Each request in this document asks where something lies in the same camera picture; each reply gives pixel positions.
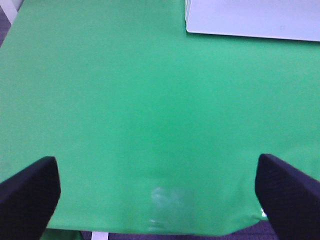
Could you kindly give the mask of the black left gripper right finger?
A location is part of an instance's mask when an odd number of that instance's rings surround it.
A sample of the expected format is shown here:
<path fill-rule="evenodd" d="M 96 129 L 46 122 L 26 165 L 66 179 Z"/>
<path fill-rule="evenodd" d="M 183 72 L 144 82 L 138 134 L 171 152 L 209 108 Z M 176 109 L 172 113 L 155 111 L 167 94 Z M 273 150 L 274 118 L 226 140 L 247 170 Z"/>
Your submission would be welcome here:
<path fill-rule="evenodd" d="M 280 240 L 320 238 L 320 183 L 282 159 L 263 153 L 254 180 L 256 197 Z"/>

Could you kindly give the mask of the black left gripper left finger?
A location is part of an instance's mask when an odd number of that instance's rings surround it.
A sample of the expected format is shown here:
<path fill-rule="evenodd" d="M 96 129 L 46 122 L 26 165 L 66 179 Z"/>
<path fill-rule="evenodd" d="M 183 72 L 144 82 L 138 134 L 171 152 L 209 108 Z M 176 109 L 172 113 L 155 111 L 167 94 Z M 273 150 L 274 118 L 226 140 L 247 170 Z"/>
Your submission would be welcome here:
<path fill-rule="evenodd" d="M 61 196 L 57 160 L 45 156 L 0 184 L 0 238 L 39 240 Z"/>

